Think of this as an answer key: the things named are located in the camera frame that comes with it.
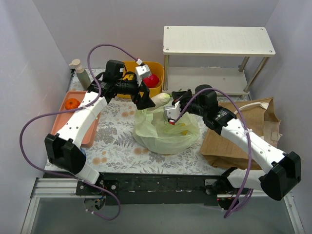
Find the brown paper bag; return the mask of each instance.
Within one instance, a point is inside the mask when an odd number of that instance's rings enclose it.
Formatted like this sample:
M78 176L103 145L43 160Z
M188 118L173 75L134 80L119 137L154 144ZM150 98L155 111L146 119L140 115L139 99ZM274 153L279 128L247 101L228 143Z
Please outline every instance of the brown paper bag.
M274 113L273 98L240 101L236 102L236 104L240 108L255 102L265 102L268 103L269 106L267 110L263 109L260 105L252 105L241 110L247 126L258 136L264 138L266 142L276 147L281 134L278 133L280 120ZM236 111L234 106L229 102L220 102L219 105L232 112ZM200 153L213 167L238 167L243 170L247 168L248 154L231 141L219 136L211 130L207 131L207 135L200 148ZM261 170L260 166L255 161L252 161L252 170Z

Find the floral tablecloth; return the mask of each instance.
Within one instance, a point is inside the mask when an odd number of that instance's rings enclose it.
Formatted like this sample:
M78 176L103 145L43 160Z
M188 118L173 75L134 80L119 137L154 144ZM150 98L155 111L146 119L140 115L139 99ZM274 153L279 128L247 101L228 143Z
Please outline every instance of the floral tablecloth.
M103 69L93 69L95 75ZM70 90L83 90L77 76L73 77ZM196 116L200 137L190 148L176 155L150 152L132 136L136 106L130 99L115 98L102 111L94 144L85 149L87 162L100 172L154 173L185 175L220 175L224 170L210 166L199 153L207 132L201 117ZM47 161L46 170L62 169Z

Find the translucent plastic bag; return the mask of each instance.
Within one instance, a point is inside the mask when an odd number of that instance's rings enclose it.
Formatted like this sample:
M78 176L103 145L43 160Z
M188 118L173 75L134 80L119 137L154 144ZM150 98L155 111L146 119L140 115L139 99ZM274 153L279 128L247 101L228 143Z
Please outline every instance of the translucent plastic bag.
M178 154L198 139L200 132L196 118L185 113L171 125L163 117L163 106L156 110L137 110L135 114L134 138L152 152Z

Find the soap bottle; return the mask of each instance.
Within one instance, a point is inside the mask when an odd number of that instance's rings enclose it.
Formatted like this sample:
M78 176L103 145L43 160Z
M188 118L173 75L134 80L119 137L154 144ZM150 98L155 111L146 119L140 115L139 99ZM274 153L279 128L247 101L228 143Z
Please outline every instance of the soap bottle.
M81 61L79 59L74 59L70 66L75 66L76 72L77 72L77 77L83 87L84 90L87 90L89 85L91 84L89 75L87 71L83 68L81 65Z

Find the cable tie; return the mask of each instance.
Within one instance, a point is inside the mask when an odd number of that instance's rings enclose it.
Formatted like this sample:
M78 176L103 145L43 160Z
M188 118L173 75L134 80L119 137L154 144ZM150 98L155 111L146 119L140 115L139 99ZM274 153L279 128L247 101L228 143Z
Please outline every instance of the cable tie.
M143 63L143 61L137 58L136 63L140 66Z
M252 129L245 130L245 131L244 131L244 136L245 136L247 133L251 133L252 131L253 131Z
M93 117L94 117L94 119L98 119L98 117L93 113L93 111L90 109L90 108L88 108L87 106L85 106L85 105L83 105L82 106L82 108L83 109L85 109L85 110L88 110L88 111L90 111L91 112L91 114L93 114Z

